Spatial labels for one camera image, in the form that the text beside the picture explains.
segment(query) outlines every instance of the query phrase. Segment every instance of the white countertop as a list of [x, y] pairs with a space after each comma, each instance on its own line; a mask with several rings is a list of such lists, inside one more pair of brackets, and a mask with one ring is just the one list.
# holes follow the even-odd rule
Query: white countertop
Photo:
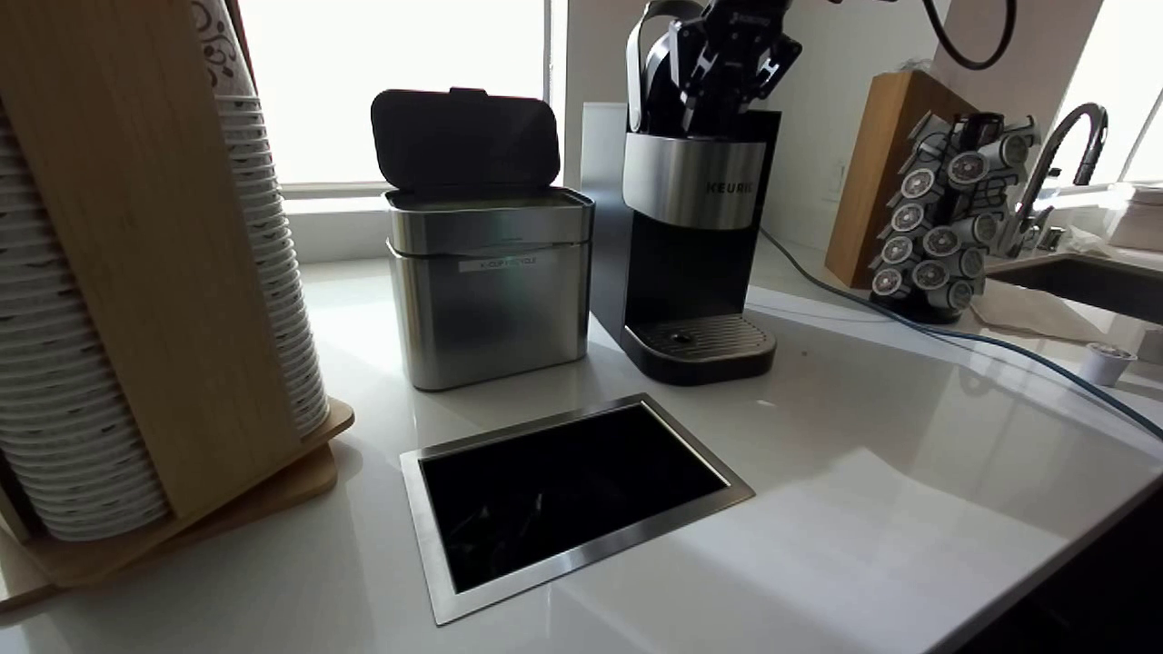
[[[1030, 588], [1163, 473], [1163, 442], [1055, 374], [819, 300], [758, 248], [773, 369], [653, 385], [590, 357], [415, 392], [384, 260], [306, 270], [328, 392], [356, 408], [328, 497], [68, 592], [4, 654], [766, 654], [932, 650]], [[1163, 422], [1163, 385], [1121, 394]], [[649, 392], [757, 490], [485, 615], [434, 623], [399, 451]]]

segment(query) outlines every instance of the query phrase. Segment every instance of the single-serve coffee maker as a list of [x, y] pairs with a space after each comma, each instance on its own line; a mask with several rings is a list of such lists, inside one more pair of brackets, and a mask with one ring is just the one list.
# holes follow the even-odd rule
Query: single-serve coffee maker
[[[764, 374], [773, 336], [741, 312], [779, 112], [747, 109], [796, 60], [785, 0], [653, 0], [626, 43], [626, 104], [583, 109], [596, 202], [590, 308], [672, 385]], [[647, 59], [640, 33], [667, 19]]]

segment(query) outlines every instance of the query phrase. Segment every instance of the paper cup stack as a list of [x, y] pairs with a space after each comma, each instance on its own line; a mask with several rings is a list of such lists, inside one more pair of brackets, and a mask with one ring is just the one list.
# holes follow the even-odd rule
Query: paper cup stack
[[168, 514], [4, 109], [0, 451], [59, 541], [98, 541]]
[[314, 434], [328, 423], [316, 346], [297, 289], [294, 239], [282, 219], [277, 168], [265, 138], [260, 100], [229, 20], [224, 0], [194, 0], [194, 26], [214, 86], [224, 155], [247, 219], [258, 285], [277, 333], [294, 428]]
[[[294, 439], [328, 422], [297, 260], [260, 104], [220, 0], [194, 0], [220, 141], [247, 219]], [[101, 541], [168, 514], [137, 423], [0, 104], [0, 454], [53, 541]]]

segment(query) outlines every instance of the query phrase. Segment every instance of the knife block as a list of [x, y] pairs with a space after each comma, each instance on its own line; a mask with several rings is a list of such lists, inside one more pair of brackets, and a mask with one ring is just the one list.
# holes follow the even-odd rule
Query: knife block
[[974, 104], [919, 70], [872, 81], [826, 255], [829, 272], [846, 285], [872, 284], [875, 237], [889, 219], [886, 199], [901, 184], [910, 132], [927, 112], [953, 119]]
[[68, 588], [280, 485], [354, 410], [331, 400], [331, 422], [294, 434], [184, 0], [0, 0], [0, 96], [170, 508], [64, 545], [0, 468], [8, 545]]

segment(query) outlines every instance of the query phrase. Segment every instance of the coffee maker drip tray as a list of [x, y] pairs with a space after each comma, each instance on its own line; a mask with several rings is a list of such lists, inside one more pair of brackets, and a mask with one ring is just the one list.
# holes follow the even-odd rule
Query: coffee maker drip tray
[[718, 362], [769, 362], [773, 336], [741, 312], [693, 316], [672, 324], [626, 324], [626, 333], [649, 352], [681, 365], [718, 365]]

